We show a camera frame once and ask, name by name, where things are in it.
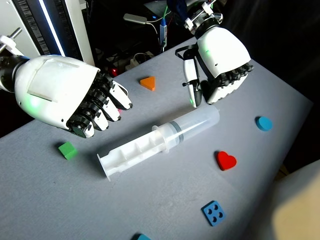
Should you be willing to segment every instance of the syringe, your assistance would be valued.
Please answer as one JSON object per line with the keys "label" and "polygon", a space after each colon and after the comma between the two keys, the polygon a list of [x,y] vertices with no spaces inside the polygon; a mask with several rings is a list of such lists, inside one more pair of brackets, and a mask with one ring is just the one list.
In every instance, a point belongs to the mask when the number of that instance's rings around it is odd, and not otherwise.
{"label": "syringe", "polygon": [[105,175],[110,181],[114,173],[124,170],[188,140],[212,127],[220,120],[219,111],[212,105],[202,105],[175,120],[161,126],[153,126],[152,131],[119,146],[100,157],[97,154]]}

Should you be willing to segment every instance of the orange block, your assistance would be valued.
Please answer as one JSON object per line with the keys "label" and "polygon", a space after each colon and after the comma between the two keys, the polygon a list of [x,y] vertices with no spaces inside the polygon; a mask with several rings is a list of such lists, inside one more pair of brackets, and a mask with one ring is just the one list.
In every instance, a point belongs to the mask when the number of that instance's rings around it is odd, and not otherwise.
{"label": "orange block", "polygon": [[140,80],[140,85],[144,86],[145,88],[155,91],[156,90],[156,77],[150,76],[145,79]]}

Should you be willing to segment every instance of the gray table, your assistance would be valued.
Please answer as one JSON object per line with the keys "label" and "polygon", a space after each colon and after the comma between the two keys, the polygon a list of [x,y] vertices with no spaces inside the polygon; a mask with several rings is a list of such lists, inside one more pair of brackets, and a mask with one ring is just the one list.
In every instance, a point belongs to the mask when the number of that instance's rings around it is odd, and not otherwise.
{"label": "gray table", "polygon": [[[104,156],[153,125],[192,110],[174,49],[116,78],[129,90],[133,109],[107,131],[83,139],[34,120],[1,138],[0,238],[129,240],[141,232],[153,240],[236,239],[312,107],[281,79],[252,64],[255,69],[243,85],[216,103],[220,122],[198,136],[197,144],[185,141],[112,175],[112,182],[96,153]],[[156,76],[155,92],[139,85],[148,76]],[[260,131],[256,116],[269,117],[273,129]],[[79,151],[70,161],[58,151],[66,141]],[[234,155],[236,167],[221,171],[215,151]],[[212,200],[226,213],[216,227],[201,212]]]}

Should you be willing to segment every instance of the robotic arm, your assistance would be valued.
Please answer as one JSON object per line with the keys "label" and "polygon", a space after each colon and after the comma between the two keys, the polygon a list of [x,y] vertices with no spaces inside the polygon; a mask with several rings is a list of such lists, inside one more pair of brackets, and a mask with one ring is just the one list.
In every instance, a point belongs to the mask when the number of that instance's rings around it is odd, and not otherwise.
{"label": "robotic arm", "polygon": [[[183,60],[183,69],[190,102],[197,108],[204,96],[208,104],[213,104],[238,89],[253,70],[246,47],[231,32],[221,28],[221,13],[214,13],[211,6],[216,0],[203,2],[192,18],[187,16],[185,1],[168,0],[172,11],[178,13],[197,39],[194,45],[185,46],[175,51]],[[200,83],[197,61],[207,76]]]}
{"label": "robotic arm", "polygon": [[14,54],[0,57],[0,89],[15,93],[33,118],[89,138],[120,120],[118,109],[133,106],[128,91],[97,67],[58,55],[23,56],[13,41],[17,32],[0,36],[0,53]]}

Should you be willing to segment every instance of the green block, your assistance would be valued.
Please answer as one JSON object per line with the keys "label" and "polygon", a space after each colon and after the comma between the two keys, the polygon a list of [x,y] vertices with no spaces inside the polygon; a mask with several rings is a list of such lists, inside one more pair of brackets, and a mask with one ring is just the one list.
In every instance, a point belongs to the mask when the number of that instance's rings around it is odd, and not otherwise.
{"label": "green block", "polygon": [[75,149],[75,147],[68,141],[62,144],[59,147],[59,150],[67,160],[72,159],[78,153],[77,149]]}

